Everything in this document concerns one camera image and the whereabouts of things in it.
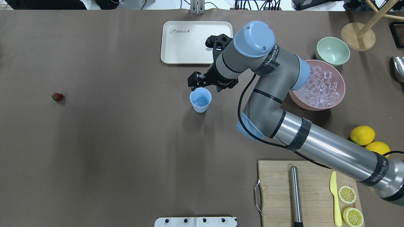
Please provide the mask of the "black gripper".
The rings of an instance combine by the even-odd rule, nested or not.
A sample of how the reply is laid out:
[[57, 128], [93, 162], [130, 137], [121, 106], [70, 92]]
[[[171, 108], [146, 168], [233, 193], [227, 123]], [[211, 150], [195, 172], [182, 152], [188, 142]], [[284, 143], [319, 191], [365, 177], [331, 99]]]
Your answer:
[[222, 76], [218, 72], [216, 63], [213, 63], [205, 74], [193, 72], [187, 79], [188, 87], [191, 88], [191, 91], [195, 91], [197, 88], [216, 86], [216, 91], [220, 92], [223, 89], [232, 89], [238, 82], [238, 78], [227, 79]]

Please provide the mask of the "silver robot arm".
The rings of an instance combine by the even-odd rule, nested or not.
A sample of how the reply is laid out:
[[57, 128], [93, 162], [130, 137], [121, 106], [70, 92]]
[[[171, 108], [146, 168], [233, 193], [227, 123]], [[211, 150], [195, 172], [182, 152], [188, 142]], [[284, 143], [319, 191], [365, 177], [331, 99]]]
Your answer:
[[370, 187], [379, 198], [403, 206], [402, 160], [369, 151], [282, 109], [289, 91], [307, 82], [311, 68], [276, 43], [268, 24], [251, 21], [233, 38], [211, 35], [205, 44], [213, 49], [213, 63], [206, 73], [189, 76], [192, 91], [206, 86], [216, 86], [217, 92], [231, 89], [248, 69], [259, 76], [244, 109], [237, 113], [241, 133], [263, 143], [265, 138], [275, 138], [279, 144], [273, 146], [338, 171]]

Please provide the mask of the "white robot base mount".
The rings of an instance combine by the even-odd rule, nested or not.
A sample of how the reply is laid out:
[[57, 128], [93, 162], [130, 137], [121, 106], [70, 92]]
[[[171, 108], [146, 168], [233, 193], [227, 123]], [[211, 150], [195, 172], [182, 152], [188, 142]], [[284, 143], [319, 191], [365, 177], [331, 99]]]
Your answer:
[[161, 217], [155, 227], [237, 227], [237, 218], [233, 217]]

